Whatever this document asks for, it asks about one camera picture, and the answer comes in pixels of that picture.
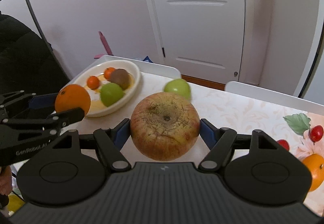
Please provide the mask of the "person's left hand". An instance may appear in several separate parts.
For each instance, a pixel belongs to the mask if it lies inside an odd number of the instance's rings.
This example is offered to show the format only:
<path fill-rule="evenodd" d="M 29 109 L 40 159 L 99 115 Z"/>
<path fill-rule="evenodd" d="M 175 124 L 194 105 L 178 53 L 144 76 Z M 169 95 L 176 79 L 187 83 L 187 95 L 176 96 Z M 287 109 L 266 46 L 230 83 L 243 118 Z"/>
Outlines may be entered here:
<path fill-rule="evenodd" d="M 12 187 L 12 171 L 10 166 L 1 169 L 0 175 L 0 194 L 9 195 L 13 190 Z"/>

